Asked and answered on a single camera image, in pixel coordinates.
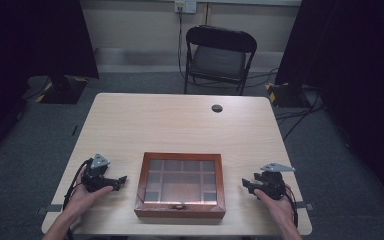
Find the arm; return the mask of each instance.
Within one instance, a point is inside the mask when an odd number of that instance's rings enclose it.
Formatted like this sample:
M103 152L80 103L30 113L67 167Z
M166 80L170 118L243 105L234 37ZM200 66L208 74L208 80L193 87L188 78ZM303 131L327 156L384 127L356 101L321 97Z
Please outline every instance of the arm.
M81 171L76 179L76 184L81 183L81 176L84 169ZM82 184L78 185L71 196L64 211L55 219L55 222L49 228L48 232L43 237L43 240L56 240L64 239L67 234L68 228L73 224L77 218L79 218L84 212L86 212L95 201L101 196L111 192L113 187L107 186L99 189L96 192L88 192Z
M255 189L255 195L263 201L269 209L270 216L276 222L280 230L280 235L285 240L301 240L302 237L298 229L294 225L293 210L289 200L283 197L280 200L273 200L263 191ZM289 189L286 189L286 194L291 194Z

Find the forearm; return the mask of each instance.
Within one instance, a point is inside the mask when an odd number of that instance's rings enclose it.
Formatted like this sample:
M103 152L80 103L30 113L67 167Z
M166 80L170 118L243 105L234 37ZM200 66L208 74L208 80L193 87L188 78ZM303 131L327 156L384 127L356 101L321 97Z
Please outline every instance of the forearm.
M287 222L285 224L279 224L280 235L284 240L302 240L297 228L293 222Z
M63 211L57 219L55 219L55 222L49 228L48 232L46 232L42 240L64 239L68 229L76 219L77 216L75 214L72 214L69 211Z

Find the wooden box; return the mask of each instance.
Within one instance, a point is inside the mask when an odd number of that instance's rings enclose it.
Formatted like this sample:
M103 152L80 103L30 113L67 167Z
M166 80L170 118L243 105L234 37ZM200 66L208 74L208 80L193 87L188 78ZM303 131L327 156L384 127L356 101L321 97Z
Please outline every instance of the wooden box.
M220 154L144 154L138 217L223 218L225 212Z

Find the chair backrest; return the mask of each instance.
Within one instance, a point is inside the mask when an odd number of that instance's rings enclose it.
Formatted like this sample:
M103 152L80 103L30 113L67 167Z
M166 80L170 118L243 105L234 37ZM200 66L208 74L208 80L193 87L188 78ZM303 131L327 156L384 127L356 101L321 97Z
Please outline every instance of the chair backrest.
M254 53L257 50L257 42L248 33L209 25L199 25L189 29L186 33L186 42L188 47L192 43L245 53Z

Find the gray carpet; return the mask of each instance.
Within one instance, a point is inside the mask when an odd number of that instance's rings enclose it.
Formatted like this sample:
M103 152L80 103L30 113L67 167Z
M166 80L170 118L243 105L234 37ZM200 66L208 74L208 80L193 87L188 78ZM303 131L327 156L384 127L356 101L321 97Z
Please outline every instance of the gray carpet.
M264 77L250 79L257 85ZM46 77L30 79L26 96ZM189 94L236 95L230 85L190 86ZM43 215L50 204L89 108L100 92L181 94L180 73L104 73L86 86L76 105L38 104L28 100L22 119L0 144L0 239L40 239ZM308 92L310 101L316 92ZM263 85L244 95L267 96ZM302 109L278 109L288 116ZM283 136L299 118L279 120ZM313 233L304 239L384 239L384 189L322 109L304 118L285 140L296 177L310 211Z

